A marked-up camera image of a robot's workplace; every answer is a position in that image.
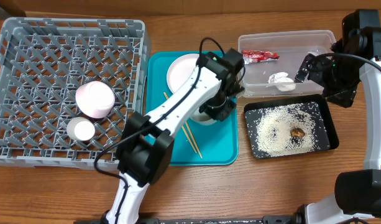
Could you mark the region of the grey bowl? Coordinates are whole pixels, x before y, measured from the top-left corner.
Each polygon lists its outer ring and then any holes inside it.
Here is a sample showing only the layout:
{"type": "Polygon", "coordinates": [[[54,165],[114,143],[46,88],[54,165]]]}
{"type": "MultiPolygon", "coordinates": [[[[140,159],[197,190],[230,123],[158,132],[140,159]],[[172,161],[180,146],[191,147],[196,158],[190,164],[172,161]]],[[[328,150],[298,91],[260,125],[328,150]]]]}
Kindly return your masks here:
{"type": "Polygon", "coordinates": [[[216,120],[210,117],[205,112],[200,113],[199,110],[196,110],[190,119],[200,125],[209,126],[216,123],[216,120]]]}

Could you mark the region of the white tissue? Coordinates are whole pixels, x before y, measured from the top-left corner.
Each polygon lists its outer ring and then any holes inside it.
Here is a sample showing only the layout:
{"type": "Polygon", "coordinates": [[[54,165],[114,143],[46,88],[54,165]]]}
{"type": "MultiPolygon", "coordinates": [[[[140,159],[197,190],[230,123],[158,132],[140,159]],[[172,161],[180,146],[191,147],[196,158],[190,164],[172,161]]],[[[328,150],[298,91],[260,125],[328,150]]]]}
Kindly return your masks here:
{"type": "Polygon", "coordinates": [[[269,76],[268,83],[275,83],[276,87],[282,91],[293,91],[296,88],[295,82],[288,77],[286,72],[278,72],[269,76]]]}

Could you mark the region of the wooden chopstick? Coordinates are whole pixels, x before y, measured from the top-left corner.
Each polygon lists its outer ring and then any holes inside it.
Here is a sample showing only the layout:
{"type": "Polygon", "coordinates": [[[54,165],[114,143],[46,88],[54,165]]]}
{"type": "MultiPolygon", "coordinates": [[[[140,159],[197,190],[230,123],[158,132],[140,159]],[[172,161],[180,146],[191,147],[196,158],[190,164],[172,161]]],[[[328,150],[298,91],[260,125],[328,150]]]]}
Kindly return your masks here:
{"type": "MultiPolygon", "coordinates": [[[[167,99],[168,99],[168,95],[167,95],[167,93],[164,92],[163,94],[164,94],[164,96],[165,96],[165,98],[166,98],[166,100],[167,100],[167,99]]],[[[191,147],[193,148],[194,152],[197,153],[196,148],[195,148],[195,146],[194,146],[192,140],[190,139],[189,134],[188,134],[188,132],[186,131],[185,127],[184,127],[184,126],[181,126],[181,129],[182,129],[182,131],[184,132],[184,134],[185,134],[185,136],[186,136],[188,142],[190,143],[191,147]]]]}
{"type": "Polygon", "coordinates": [[[196,140],[195,140],[195,137],[194,137],[194,135],[193,135],[193,133],[192,133],[192,131],[191,131],[191,129],[190,129],[190,126],[189,126],[189,124],[188,124],[187,121],[185,122],[185,129],[186,129],[186,131],[188,132],[189,137],[190,137],[190,139],[192,140],[192,142],[193,142],[193,144],[194,144],[194,146],[195,146],[195,148],[196,148],[197,154],[199,155],[199,157],[200,157],[201,159],[203,159],[203,156],[202,156],[202,154],[201,154],[201,151],[200,151],[200,149],[199,149],[199,147],[198,147],[198,144],[197,144],[197,142],[196,142],[196,140]]]}

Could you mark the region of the large white round plate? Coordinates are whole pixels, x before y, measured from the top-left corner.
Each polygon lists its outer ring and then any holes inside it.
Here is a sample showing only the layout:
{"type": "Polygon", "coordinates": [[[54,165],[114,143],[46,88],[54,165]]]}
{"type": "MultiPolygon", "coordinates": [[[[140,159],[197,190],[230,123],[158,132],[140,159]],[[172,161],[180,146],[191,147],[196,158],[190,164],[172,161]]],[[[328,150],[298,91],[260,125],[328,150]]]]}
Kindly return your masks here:
{"type": "Polygon", "coordinates": [[[198,57],[198,54],[185,54],[170,65],[167,72],[167,85],[172,93],[175,93],[189,79],[198,57]]]}

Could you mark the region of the red snack wrapper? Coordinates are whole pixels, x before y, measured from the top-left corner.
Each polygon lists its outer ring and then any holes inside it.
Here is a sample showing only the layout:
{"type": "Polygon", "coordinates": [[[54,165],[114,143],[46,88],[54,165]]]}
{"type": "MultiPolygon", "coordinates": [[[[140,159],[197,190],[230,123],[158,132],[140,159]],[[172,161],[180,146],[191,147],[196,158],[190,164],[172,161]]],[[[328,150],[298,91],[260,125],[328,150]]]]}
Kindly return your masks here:
{"type": "Polygon", "coordinates": [[[260,50],[243,50],[241,54],[245,64],[269,62],[280,58],[280,56],[275,52],[260,50]]]}

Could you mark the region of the dark brown food lump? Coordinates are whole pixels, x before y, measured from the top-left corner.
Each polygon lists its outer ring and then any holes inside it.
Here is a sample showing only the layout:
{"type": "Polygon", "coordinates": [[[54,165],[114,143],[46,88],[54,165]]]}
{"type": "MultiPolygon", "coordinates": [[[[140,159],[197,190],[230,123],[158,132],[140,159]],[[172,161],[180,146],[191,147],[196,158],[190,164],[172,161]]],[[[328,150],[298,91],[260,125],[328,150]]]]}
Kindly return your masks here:
{"type": "Polygon", "coordinates": [[[305,132],[301,128],[291,129],[290,134],[291,134],[292,138],[298,138],[298,139],[301,139],[306,135],[305,132]]]}

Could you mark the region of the white rice pile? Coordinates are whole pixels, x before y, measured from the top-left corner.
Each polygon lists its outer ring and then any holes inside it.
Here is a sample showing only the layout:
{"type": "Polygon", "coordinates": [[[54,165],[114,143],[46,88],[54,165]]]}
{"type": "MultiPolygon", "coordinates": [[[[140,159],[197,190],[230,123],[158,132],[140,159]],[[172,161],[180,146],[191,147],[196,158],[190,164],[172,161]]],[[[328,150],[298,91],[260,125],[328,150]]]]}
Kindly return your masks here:
{"type": "Polygon", "coordinates": [[[318,104],[295,103],[245,112],[252,154],[257,159],[323,151],[330,148],[318,104]],[[301,128],[305,136],[292,138],[290,131],[301,128]]]}

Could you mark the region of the small pink bowl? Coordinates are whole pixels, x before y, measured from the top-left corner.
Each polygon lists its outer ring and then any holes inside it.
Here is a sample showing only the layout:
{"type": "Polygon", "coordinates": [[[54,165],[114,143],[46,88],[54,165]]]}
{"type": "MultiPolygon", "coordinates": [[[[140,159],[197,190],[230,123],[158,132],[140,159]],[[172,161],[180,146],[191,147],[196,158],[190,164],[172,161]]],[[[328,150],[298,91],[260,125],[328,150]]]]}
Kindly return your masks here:
{"type": "Polygon", "coordinates": [[[112,110],[115,96],[107,84],[92,81],[77,89],[75,102],[85,115],[99,119],[107,116],[112,110]]]}

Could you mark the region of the white cup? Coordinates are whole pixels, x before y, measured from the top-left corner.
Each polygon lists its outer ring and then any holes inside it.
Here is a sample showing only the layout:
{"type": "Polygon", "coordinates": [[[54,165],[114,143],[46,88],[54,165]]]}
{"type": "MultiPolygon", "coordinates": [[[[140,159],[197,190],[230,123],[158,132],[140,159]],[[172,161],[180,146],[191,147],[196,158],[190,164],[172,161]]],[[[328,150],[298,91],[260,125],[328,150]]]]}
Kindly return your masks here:
{"type": "Polygon", "coordinates": [[[88,141],[95,132],[93,123],[83,117],[72,118],[67,124],[67,135],[73,140],[88,141]]]}

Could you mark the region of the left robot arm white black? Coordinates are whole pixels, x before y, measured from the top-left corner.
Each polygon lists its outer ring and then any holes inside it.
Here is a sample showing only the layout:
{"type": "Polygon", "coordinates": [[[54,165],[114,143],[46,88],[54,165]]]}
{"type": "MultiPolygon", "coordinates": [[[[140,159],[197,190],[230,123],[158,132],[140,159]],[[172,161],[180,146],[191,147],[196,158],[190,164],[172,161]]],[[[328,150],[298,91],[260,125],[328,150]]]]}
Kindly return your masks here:
{"type": "Polygon", "coordinates": [[[244,68],[242,54],[230,49],[222,57],[200,54],[191,77],[169,99],[146,115],[135,112],[121,140],[114,145],[119,161],[119,188],[112,208],[101,223],[136,223],[147,188],[170,165],[175,136],[195,112],[224,121],[236,108],[242,91],[237,74],[244,68]]]}

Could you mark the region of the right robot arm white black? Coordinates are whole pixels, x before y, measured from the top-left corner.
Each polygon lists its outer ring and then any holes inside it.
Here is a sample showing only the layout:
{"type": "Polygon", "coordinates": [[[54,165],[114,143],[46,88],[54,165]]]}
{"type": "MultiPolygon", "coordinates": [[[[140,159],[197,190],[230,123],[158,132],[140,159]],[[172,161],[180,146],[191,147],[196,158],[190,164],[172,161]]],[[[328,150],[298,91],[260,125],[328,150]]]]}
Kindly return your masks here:
{"type": "Polygon", "coordinates": [[[334,193],[301,207],[302,223],[364,223],[381,218],[381,26],[342,26],[342,39],[332,51],[307,56],[296,82],[311,80],[324,88],[330,102],[348,108],[358,84],[367,106],[367,152],[362,170],[338,175],[334,193]]]}

